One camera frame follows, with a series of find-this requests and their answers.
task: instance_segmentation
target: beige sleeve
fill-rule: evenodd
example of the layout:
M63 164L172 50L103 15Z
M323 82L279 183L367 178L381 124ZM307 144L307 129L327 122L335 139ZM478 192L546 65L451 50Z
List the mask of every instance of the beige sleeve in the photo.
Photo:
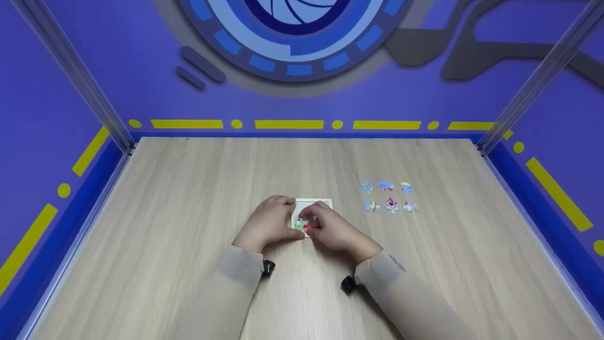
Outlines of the beige sleeve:
M262 276L262 254L230 246L176 329L177 340L238 340Z
M356 268L367 288L406 340L475 339L453 308L386 251Z

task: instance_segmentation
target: circular wall decal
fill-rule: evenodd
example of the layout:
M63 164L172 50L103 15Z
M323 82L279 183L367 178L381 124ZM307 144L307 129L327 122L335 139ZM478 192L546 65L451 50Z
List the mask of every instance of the circular wall decal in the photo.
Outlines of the circular wall decal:
M179 0L223 57L268 79L302 82L340 73L400 24L410 0Z

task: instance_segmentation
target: metal pole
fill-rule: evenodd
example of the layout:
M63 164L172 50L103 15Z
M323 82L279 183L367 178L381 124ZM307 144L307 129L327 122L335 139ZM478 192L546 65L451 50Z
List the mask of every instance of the metal pole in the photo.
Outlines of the metal pole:
M522 85L514 98L507 104L499 118L478 141L478 149L484 155L493 150L535 100L545 91L567 63L579 52L587 40L604 22L604 0L590 0L583 11L568 27L533 74Z
M120 150L129 154L134 139L84 65L43 0L12 0L14 6L46 45Z

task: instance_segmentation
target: wood grain surface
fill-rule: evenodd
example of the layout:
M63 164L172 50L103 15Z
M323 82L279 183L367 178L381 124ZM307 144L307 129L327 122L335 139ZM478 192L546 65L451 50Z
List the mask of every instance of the wood grain surface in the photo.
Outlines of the wood grain surface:
M382 192L379 181L397 186ZM272 194L331 198L478 339L599 339L468 140L194 138L142 139L35 338L170 339L224 248ZM390 214L388 197L420 211ZM365 200L382 210L366 212ZM265 254L277 267L258 287L242 339L400 338L366 293L339 289L353 269L345 254L309 239Z

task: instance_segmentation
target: person's left hand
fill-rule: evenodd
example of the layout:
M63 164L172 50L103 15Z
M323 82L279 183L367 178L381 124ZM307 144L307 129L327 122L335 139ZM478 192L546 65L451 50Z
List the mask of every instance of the person's left hand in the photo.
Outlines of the person's left hand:
M291 213L296 208L296 199L274 195L260 203L243 225L233 246L250 252L262 253L265 245L287 238L302 240L304 232L287 226Z

